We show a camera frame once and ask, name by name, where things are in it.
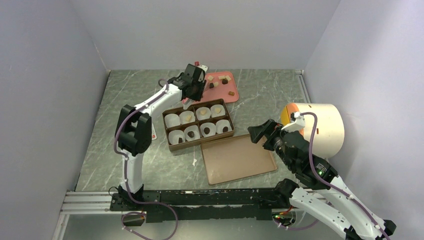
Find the gold box lid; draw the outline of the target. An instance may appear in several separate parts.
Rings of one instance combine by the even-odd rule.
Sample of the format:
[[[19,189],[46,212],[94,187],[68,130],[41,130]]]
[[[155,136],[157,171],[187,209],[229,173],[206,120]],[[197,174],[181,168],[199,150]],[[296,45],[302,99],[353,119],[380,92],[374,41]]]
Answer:
[[[251,142],[248,134],[218,139],[200,145],[209,185],[217,185],[278,169],[273,152],[262,137]]]

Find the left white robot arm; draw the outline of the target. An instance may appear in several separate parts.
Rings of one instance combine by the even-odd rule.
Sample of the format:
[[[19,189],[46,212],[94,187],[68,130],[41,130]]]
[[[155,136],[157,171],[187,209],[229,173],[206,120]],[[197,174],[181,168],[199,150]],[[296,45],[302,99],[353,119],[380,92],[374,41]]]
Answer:
[[[153,139],[153,119],[182,100],[186,100],[184,109],[200,101],[206,88],[207,71],[206,65],[189,63],[178,76],[159,80],[160,90],[147,100],[136,105],[127,104],[120,110],[113,150],[122,157],[118,193],[130,210],[139,209],[144,202],[142,167],[144,154]]]

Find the rose gold tongs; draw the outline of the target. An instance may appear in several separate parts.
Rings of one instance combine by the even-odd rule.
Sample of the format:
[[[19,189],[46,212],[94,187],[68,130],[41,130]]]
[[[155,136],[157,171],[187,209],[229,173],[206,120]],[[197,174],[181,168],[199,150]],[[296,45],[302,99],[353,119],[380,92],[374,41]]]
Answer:
[[[187,110],[195,101],[190,99],[190,98],[186,98],[182,101],[183,103],[183,109]]]

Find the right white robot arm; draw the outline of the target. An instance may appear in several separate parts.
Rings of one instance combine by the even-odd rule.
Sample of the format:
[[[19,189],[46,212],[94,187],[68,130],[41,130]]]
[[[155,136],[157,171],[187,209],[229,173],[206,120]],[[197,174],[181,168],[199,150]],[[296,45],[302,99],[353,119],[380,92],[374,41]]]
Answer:
[[[305,211],[345,240],[388,240],[393,235],[396,224],[365,207],[327,160],[311,153],[298,130],[289,132],[272,119],[247,130],[252,143],[265,138],[263,148],[275,152],[299,181],[285,178],[275,186],[278,206]]]

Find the dark heart chocolate piece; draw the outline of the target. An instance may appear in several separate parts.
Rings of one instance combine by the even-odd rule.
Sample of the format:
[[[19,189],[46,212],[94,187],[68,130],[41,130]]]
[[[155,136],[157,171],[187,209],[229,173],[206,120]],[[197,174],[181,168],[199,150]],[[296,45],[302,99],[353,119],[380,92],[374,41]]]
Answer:
[[[208,135],[211,131],[210,131],[210,129],[209,129],[208,127],[205,127],[205,128],[203,129],[203,132],[204,132],[206,135]]]

